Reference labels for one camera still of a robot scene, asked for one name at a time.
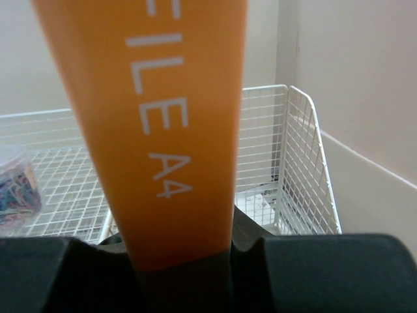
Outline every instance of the white letter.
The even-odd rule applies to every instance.
[[[171,191],[169,189],[170,185],[179,187],[180,189],[175,189],[175,190]],[[183,192],[187,192],[187,191],[191,191],[191,190],[193,190],[193,187],[191,187],[191,186],[181,184],[181,183],[177,183],[176,181],[164,181],[164,192],[161,193],[161,194],[157,194],[156,197],[157,198],[165,197],[165,198],[169,199],[171,197],[171,195],[173,195],[173,194],[181,194]]]
[[[181,17],[180,0],[171,0],[172,15],[174,19],[179,20]],[[155,0],[146,0],[146,9],[149,16],[156,15]]]
[[[160,108],[162,110],[162,121],[164,122],[164,129],[169,129],[170,125],[169,125],[168,107],[178,106],[178,105],[181,106],[182,126],[188,127],[187,98],[177,98],[177,99],[171,99],[171,100],[156,101],[156,102],[140,104],[139,112],[141,114],[143,132],[146,135],[149,135],[151,133],[149,129],[147,110]]]
[[[164,155],[161,153],[149,153],[149,158],[159,158],[162,161],[162,167],[164,168],[163,171],[161,171],[153,177],[154,181],[158,180],[163,176],[168,175],[169,173],[172,173],[173,171],[183,167],[185,164],[191,161],[191,158],[189,156]],[[176,163],[174,166],[170,167],[168,164],[169,160],[175,160],[179,162]]]
[[[154,46],[156,44],[173,44],[176,42],[182,42],[181,33],[126,38],[128,47]]]
[[[157,59],[153,61],[140,61],[130,63],[132,69],[133,81],[135,83],[135,90],[138,95],[142,94],[142,81],[140,70],[147,70],[150,68],[173,67],[175,65],[183,65],[183,57],[170,57],[169,59]]]

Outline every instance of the white wire basket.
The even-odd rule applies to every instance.
[[[99,243],[117,232],[70,109],[0,115],[0,144],[25,145],[44,207],[13,233]],[[276,235],[341,233],[317,115],[297,88],[243,89],[235,204]]]

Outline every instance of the orange folder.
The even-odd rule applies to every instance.
[[[33,4],[134,267],[227,251],[246,2]]]

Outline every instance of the wire rack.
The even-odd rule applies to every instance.
[[[25,145],[44,207],[12,235],[99,243],[117,225],[70,109],[0,115],[0,143]],[[297,88],[244,89],[235,204],[275,234],[341,233],[317,114]]]

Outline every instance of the plastic container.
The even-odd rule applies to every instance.
[[[0,232],[21,227],[41,208],[38,184],[25,148],[0,146]]]

